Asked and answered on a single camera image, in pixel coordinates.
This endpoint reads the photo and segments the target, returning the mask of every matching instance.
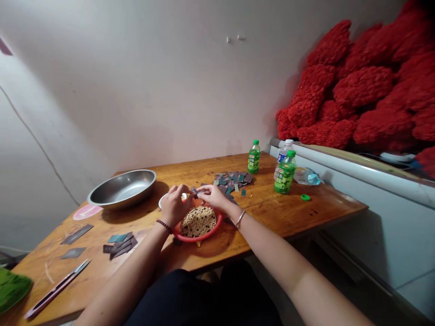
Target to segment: metal basin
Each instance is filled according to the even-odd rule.
[[[135,170],[113,177],[96,187],[87,197],[89,204],[118,210],[138,204],[151,195],[157,175],[151,170]]]

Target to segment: hand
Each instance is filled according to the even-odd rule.
[[[208,202],[211,206],[225,213],[227,208],[232,204],[218,186],[206,185],[198,188],[197,191],[204,191],[204,193],[198,195],[198,198],[201,198],[203,201]]]
[[[181,200],[181,194],[183,192],[191,194],[184,203]],[[173,229],[190,210],[192,199],[193,194],[186,185],[180,184],[179,187],[173,186],[169,190],[168,195],[162,200],[161,220]]]

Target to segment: bracelet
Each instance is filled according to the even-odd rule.
[[[240,214],[239,220],[236,223],[236,227],[239,225],[240,221],[242,220],[243,215],[245,215],[245,210]]]
[[[157,220],[156,222],[163,225],[169,231],[169,234],[172,234],[172,229],[165,222],[163,222],[161,220]]]

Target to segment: black pants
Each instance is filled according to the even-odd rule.
[[[125,325],[282,325],[275,305],[241,260],[225,266],[218,284],[177,269],[146,292]]]

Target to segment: clear plastic bottle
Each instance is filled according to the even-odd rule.
[[[287,156],[287,152],[289,150],[295,150],[293,148],[293,140],[291,139],[286,139],[285,140],[285,145],[283,148],[281,148],[279,150],[279,154],[278,154],[278,164],[276,165],[276,169],[275,169],[275,173],[273,175],[273,178],[276,180],[276,178],[278,178],[278,170],[280,169],[280,163],[282,162],[283,159],[285,159],[285,157]]]
[[[260,163],[261,154],[261,149],[258,144],[258,139],[254,140],[254,146],[249,150],[248,172],[252,174],[258,173],[258,164]]]
[[[293,176],[296,171],[295,151],[288,151],[287,156],[280,163],[278,178],[275,181],[274,189],[277,193],[288,194],[290,191]]]

